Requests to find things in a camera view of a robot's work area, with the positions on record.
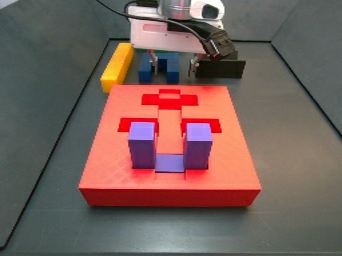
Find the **purple pillar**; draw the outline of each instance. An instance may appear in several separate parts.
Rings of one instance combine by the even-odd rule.
[[[131,123],[129,146],[133,168],[155,169],[155,123]]]
[[[210,124],[189,123],[185,139],[185,168],[207,169],[213,145]]]

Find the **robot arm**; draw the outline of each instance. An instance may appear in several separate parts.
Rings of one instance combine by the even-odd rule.
[[[149,50],[155,67],[154,50],[194,53],[193,72],[203,56],[219,61],[236,52],[223,28],[225,6],[221,0],[137,0],[129,13],[121,13],[97,1],[130,18],[131,43],[135,48]]]

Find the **gray floor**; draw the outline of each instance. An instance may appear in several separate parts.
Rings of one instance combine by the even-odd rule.
[[[341,137],[268,43],[237,44],[248,60],[241,80],[195,81],[182,70],[185,84],[229,84],[264,185],[253,206],[87,206],[78,183],[107,99],[99,77],[115,47],[113,42],[3,253],[342,252]],[[137,83],[137,59],[126,83]]]

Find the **red platform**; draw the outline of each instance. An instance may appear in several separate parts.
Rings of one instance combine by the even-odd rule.
[[[159,123],[173,118],[179,122],[179,133],[178,124],[169,126]],[[157,148],[162,153],[178,153],[182,137],[174,138],[170,144],[166,138],[173,141],[173,134],[182,136],[186,123],[210,123],[214,143],[209,169],[186,170],[186,173],[133,169],[127,142],[131,121],[158,124],[161,144]],[[170,85],[114,87],[79,189],[93,206],[252,205],[261,192],[261,184],[227,88]]]

